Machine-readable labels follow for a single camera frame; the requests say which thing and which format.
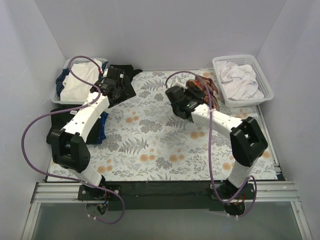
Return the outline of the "red plaid long sleeve shirt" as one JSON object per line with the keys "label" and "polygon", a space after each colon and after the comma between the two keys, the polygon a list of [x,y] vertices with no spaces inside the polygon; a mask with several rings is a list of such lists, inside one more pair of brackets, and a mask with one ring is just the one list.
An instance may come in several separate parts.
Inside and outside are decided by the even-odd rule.
{"label": "red plaid long sleeve shirt", "polygon": [[211,78],[196,74],[194,79],[187,80],[186,86],[194,87],[200,90],[204,94],[203,101],[206,105],[209,106],[209,102],[211,102],[212,109],[217,111],[220,109],[218,100],[215,96],[215,94],[217,95],[219,91]]}

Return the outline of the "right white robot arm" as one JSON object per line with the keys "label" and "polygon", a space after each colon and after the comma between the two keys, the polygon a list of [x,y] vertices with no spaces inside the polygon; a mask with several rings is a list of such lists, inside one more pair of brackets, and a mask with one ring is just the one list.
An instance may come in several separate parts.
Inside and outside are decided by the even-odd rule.
{"label": "right white robot arm", "polygon": [[209,127],[230,140],[235,163],[224,183],[212,190],[216,198],[229,203],[245,192],[244,186],[252,178],[252,168],[265,150],[268,142],[253,117],[241,119],[212,108],[206,95],[196,87],[174,85],[165,92],[173,113],[184,120]]}

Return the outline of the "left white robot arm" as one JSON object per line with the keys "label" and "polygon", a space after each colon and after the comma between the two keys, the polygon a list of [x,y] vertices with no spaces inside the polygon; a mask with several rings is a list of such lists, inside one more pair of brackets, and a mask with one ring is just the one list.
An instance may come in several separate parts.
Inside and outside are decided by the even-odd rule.
{"label": "left white robot arm", "polygon": [[136,95],[132,86],[133,73],[123,67],[110,66],[88,93],[82,109],[60,130],[50,134],[52,160],[69,170],[80,181],[91,184],[89,194],[95,200],[106,196],[102,175],[90,163],[86,145],[88,135],[105,110]]}

